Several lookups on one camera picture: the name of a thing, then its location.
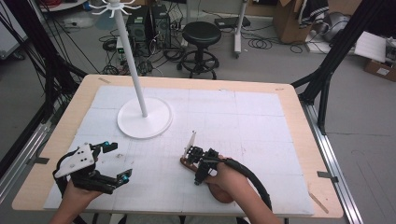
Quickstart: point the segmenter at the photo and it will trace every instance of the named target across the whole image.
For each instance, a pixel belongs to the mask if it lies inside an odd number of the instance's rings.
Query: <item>white coat stand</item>
[[[99,13],[92,14],[100,15],[111,10],[110,18],[115,16],[116,24],[120,32],[120,39],[124,46],[126,60],[137,95],[137,99],[132,99],[121,108],[118,114],[119,127],[125,134],[132,138],[148,139],[155,137],[168,129],[172,122],[173,115],[168,103],[158,98],[145,98],[140,87],[136,66],[134,65],[134,55],[132,54],[131,44],[129,43],[128,33],[121,13],[123,12],[126,15],[131,15],[127,13],[124,8],[137,9],[139,7],[125,6],[131,5],[134,1],[125,4],[120,3],[120,0],[102,1],[106,4],[105,6],[91,7],[105,9]]]

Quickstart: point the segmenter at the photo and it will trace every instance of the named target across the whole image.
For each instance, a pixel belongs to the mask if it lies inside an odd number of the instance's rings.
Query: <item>computer tower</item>
[[[171,48],[170,18],[166,6],[161,4],[152,6],[151,14],[157,47],[160,49]]]
[[[149,44],[154,38],[149,7],[141,6],[130,12],[132,15],[128,17],[125,25],[134,56],[149,56]]]

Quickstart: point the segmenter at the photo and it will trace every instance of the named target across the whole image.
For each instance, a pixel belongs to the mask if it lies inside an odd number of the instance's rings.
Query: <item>person's left hand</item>
[[[101,195],[102,192],[76,188],[73,181],[67,184],[64,198],[58,211],[49,223],[71,223],[76,216],[82,213],[90,202]]]

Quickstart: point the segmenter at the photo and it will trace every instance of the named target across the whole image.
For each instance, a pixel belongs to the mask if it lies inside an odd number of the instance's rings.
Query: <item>white pole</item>
[[[142,116],[146,118],[148,111],[146,109],[145,100],[143,98],[142,89],[138,80],[136,67],[134,66],[134,55],[132,54],[131,44],[129,43],[128,33],[126,32],[125,22],[120,10],[115,10],[116,24],[119,29],[120,39],[124,48],[126,61],[128,62],[129,71],[131,72],[132,80],[134,81],[134,89],[136,90],[137,99],[139,100],[140,108],[142,109]]]

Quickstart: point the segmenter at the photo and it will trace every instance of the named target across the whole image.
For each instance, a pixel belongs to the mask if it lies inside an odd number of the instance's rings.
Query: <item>gray floor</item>
[[[201,17],[213,21],[216,17]],[[250,19],[250,29],[271,24],[268,20]],[[102,70],[106,65],[106,52],[98,38],[115,29],[108,21],[106,27],[94,25],[73,31],[70,35],[92,63]],[[256,34],[274,37],[273,28],[255,31]],[[72,62],[82,70],[96,73],[87,60],[64,39]],[[220,61],[216,70],[218,79],[253,82],[291,83],[315,71],[325,58],[323,54],[294,53],[290,46],[274,44],[270,49],[254,49],[242,41],[242,54],[235,59],[233,36],[224,33],[216,46],[210,48]],[[164,62],[159,60],[154,66]],[[347,56],[336,70],[330,89],[326,130],[332,148],[340,163],[346,182],[355,199],[364,223],[394,223],[396,220],[396,87],[393,82],[363,71],[366,59]],[[184,77],[186,71],[177,71],[176,64],[167,62],[148,76]],[[196,78],[211,78],[210,74]],[[43,102],[43,91],[29,60],[0,62],[0,156],[12,146],[23,128]],[[14,211],[11,203],[24,178],[27,167],[13,190],[0,204],[1,223],[44,223],[51,212]],[[101,215],[99,223],[106,223],[108,215]],[[347,223],[341,219],[294,218],[290,223]]]

